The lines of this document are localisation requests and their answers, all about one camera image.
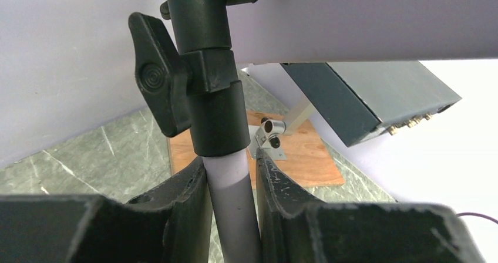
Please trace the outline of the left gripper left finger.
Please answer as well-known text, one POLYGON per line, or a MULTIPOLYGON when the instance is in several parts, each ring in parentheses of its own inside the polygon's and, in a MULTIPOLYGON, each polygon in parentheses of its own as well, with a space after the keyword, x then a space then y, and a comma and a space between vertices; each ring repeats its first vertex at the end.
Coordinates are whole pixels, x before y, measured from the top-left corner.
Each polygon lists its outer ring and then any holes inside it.
POLYGON ((212 207, 200 157, 119 203, 97 194, 3 195, 2 262, 207 262, 212 207))

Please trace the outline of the white perforated music stand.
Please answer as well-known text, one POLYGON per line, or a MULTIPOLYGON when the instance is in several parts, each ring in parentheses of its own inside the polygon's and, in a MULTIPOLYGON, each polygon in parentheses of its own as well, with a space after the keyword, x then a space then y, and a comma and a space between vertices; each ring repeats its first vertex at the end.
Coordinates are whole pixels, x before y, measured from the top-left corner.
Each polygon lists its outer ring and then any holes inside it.
POLYGON ((161 132, 188 130, 202 158, 225 262, 263 262, 257 188, 252 189, 250 143, 226 8, 257 0, 166 0, 163 21, 132 13, 128 26, 135 77, 161 132))

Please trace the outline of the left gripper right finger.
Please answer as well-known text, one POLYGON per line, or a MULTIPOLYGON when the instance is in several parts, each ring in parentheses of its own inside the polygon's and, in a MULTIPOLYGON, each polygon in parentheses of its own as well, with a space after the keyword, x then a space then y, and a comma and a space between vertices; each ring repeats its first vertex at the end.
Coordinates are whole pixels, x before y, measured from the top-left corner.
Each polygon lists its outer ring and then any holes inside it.
POLYGON ((427 203, 327 203, 257 152, 264 262, 483 262, 448 207, 427 203))

